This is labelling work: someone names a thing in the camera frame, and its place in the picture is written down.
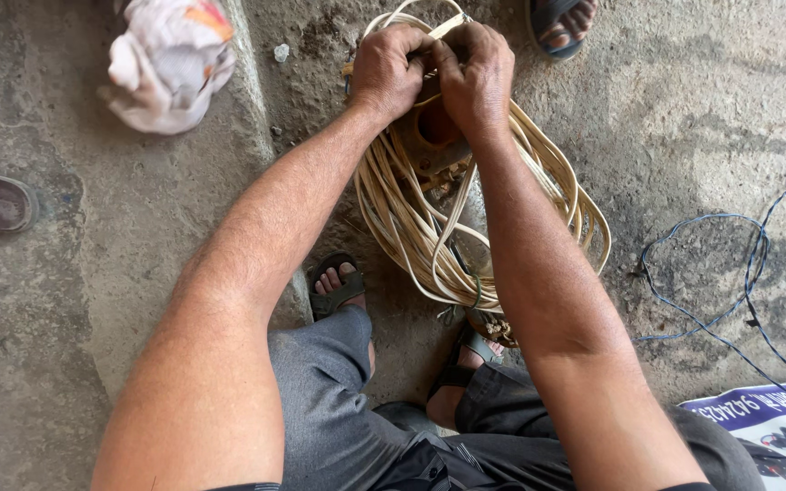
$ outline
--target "man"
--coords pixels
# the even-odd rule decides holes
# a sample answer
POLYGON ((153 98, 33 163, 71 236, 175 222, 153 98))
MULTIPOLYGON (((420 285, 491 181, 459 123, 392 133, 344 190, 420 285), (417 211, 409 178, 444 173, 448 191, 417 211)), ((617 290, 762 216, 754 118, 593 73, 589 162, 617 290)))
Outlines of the man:
MULTIPOLYGON (((520 162, 508 130, 513 70, 505 39, 478 23, 443 41, 406 25, 366 37, 348 109, 272 165, 185 266, 117 401, 92 489, 714 489, 706 475, 720 490, 761 488, 732 437, 676 413, 688 449, 651 396, 602 284, 520 162), (409 110, 432 67, 480 166, 499 298, 529 367, 482 364, 463 349, 474 375, 429 402, 463 433, 446 439, 366 408, 362 296, 306 328, 267 332, 359 156, 409 110)), ((326 270, 317 294, 344 288, 353 266, 326 270)))

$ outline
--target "pants leg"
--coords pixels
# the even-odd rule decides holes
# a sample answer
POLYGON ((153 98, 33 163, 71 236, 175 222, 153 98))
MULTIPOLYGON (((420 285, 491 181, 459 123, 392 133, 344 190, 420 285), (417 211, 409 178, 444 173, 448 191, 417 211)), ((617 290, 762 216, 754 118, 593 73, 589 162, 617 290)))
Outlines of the pants leg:
POLYGON ((368 489, 416 434, 369 411, 366 312, 348 305, 301 329, 269 332, 284 410, 283 490, 368 489))
MULTIPOLYGON (((718 491, 764 488, 748 452, 726 430, 682 408, 668 414, 718 491)), ((484 364, 466 387, 455 421, 461 434, 445 438, 448 445, 465 444, 494 479, 541 491, 574 490, 566 453, 529 373, 484 364)))

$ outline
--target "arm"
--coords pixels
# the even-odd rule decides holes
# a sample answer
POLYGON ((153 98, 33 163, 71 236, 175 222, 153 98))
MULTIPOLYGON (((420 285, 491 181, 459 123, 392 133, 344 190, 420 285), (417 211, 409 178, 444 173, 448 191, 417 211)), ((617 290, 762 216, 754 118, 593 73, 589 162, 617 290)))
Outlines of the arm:
POLYGON ((275 162, 184 267, 108 422, 93 491, 281 482, 268 319, 363 151, 414 103, 426 57, 406 54, 431 41, 404 25, 367 37, 350 108, 275 162))
POLYGON ((514 54, 471 23, 433 54, 444 105, 481 173, 499 301, 579 489, 657 491, 707 482, 651 395, 624 324, 508 129, 514 54))

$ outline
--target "twisted blue wire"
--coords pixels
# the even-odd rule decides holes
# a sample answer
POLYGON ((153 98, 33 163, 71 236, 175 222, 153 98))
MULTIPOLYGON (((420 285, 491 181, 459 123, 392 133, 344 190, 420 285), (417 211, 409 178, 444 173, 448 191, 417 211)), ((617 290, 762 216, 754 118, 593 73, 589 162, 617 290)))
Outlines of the twisted blue wire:
POLYGON ((696 322, 699 327, 697 327, 695 329, 691 329, 691 330, 683 332, 683 333, 674 334, 674 335, 641 336, 641 337, 634 338, 633 341, 645 341, 645 340, 649 340, 649 339, 676 339, 676 338, 683 337, 683 336, 690 336, 690 335, 692 335, 692 334, 694 334, 694 333, 696 333, 698 331, 703 330, 703 331, 706 331, 714 339, 723 342, 724 344, 726 344, 726 346, 731 348, 733 351, 737 352, 737 354, 739 356, 741 356, 741 358, 743 360, 745 360, 745 362, 747 362, 749 365, 751 365, 754 368, 754 370, 756 370, 757 373, 760 374, 760 376, 762 376, 766 380, 769 380, 770 383, 772 383, 773 385, 776 385, 779 389, 781 389, 782 391, 786 392, 786 387, 784 387, 783 385, 777 383, 775 380, 772 379, 772 377, 767 375, 766 372, 761 370, 760 367, 758 367, 754 362, 751 361, 750 358, 748 358, 744 353, 742 353, 741 350, 739 350, 739 348, 736 347, 733 342, 731 342, 730 340, 728 340, 728 339, 726 339, 724 337, 718 336, 717 334, 712 332, 711 329, 708 329, 711 326, 713 326, 717 321, 720 321, 721 319, 723 319, 723 318, 733 314, 736 311, 736 309, 739 308, 742 305, 742 303, 745 303, 746 305, 748 305, 748 310, 750 311, 751 316, 753 317, 753 319, 748 322, 748 325, 750 325, 752 327, 756 327, 757 330, 760 331, 760 334, 761 334, 763 340, 766 341, 766 344, 769 345, 769 347, 772 350, 772 352, 778 357, 778 359, 780 359, 782 361, 782 363, 784 363, 786 365, 786 358, 778 351, 778 349, 776 349, 775 345, 772 344, 772 341, 770 340, 769 335, 766 333, 766 330, 763 329, 763 326, 762 326, 762 324, 760 322, 760 317, 759 317, 759 315, 757 313, 757 309, 754 306, 754 303, 751 301, 751 293, 754 291, 754 287, 757 285, 757 281, 759 280, 760 276, 763 273, 763 269, 766 266, 766 260, 767 260, 767 258, 769 256, 770 246, 772 244, 771 241, 770 241, 769 235, 767 235, 767 233, 766 233, 766 224, 769 222, 770 217, 772 216, 772 212, 775 210, 775 208, 778 206, 780 201, 785 196, 786 196, 786 189, 775 200, 775 202, 770 206, 769 210, 766 211, 766 216, 762 219, 761 222, 755 220, 754 218, 750 218, 750 217, 746 217, 744 215, 741 215, 739 213, 709 213, 709 214, 703 215, 701 217, 690 218, 689 220, 684 220, 683 222, 679 222, 678 224, 676 224, 674 227, 671 228, 671 230, 669 231, 669 233, 665 237, 662 237, 662 238, 660 238, 658 240, 655 240, 654 242, 651 242, 645 248, 645 250, 642 251, 642 257, 641 257, 641 266, 642 266, 641 274, 644 275, 645 278, 647 279, 648 285, 650 287, 650 292, 655 297, 660 299, 660 301, 662 303, 665 303, 666 305, 669 305, 669 306, 675 308, 676 310, 682 312, 685 316, 689 317, 692 321, 696 322), (704 220, 706 218, 740 218, 740 219, 743 219, 743 220, 747 220, 752 225, 755 225, 756 227, 759 228, 759 232, 757 234, 757 240, 754 243, 754 247, 751 249, 750 256, 748 257, 748 267, 745 270, 745 289, 744 289, 744 293, 742 294, 742 296, 740 296, 736 300, 736 302, 733 304, 732 307, 729 307, 729 309, 726 310, 726 312, 724 312, 720 316, 715 317, 715 319, 712 319, 709 322, 701 321, 698 317, 696 317, 693 314, 691 314, 686 308, 683 308, 680 305, 678 305, 677 303, 675 303, 673 301, 670 301, 668 298, 666 298, 664 296, 661 296, 660 292, 658 292, 657 288, 654 286, 654 279, 650 275, 650 270, 648 268, 648 253, 650 252, 650 250, 654 246, 658 246, 658 245, 662 244, 663 242, 665 242, 666 240, 670 240, 675 235, 675 233, 678 232, 679 228, 682 228, 684 225, 693 224, 695 222, 699 222, 700 220, 704 220), (758 265, 758 268, 756 269, 756 271, 754 272, 754 274, 752 276, 751 272, 754 269, 755 260, 757 261, 757 263, 759 265, 758 265))

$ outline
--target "concrete floor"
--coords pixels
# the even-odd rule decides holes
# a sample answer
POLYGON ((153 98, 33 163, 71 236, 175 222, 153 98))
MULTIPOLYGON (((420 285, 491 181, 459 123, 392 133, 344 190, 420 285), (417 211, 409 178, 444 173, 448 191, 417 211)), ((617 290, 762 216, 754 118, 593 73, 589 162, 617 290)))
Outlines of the concrete floor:
MULTIPOLYGON (((615 242, 602 278, 631 333, 675 333, 689 324, 629 273, 681 219, 761 216, 786 185, 786 4, 601 4, 584 52, 559 66, 530 47, 521 2, 463 7, 506 35, 518 57, 515 100, 609 219, 615 242)), ((290 141, 341 111, 341 63, 368 19, 393 6, 231 0, 239 72, 199 128, 163 138, 123 127, 95 95, 121 29, 107 2, 0 0, 0 174, 27 182, 42 203, 34 229, 0 236, 0 490, 86 487, 112 401, 181 264, 290 141), (292 51, 279 64, 272 48, 282 42, 292 51)), ((413 11, 447 17, 429 10, 413 11)), ((786 201, 770 234, 756 299, 786 354, 786 201)), ((687 230, 655 256, 664 291, 718 314, 740 288, 752 239, 744 225, 687 230)), ((443 306, 367 235, 352 189, 306 266, 333 248, 354 251, 365 271, 378 355, 366 393, 420 401, 452 335, 436 319, 443 306)), ((305 321, 304 283, 297 273, 274 328, 305 321)), ((742 311, 717 330, 786 380, 747 319, 742 311)), ((761 381, 703 334, 638 350, 665 402, 761 381)))

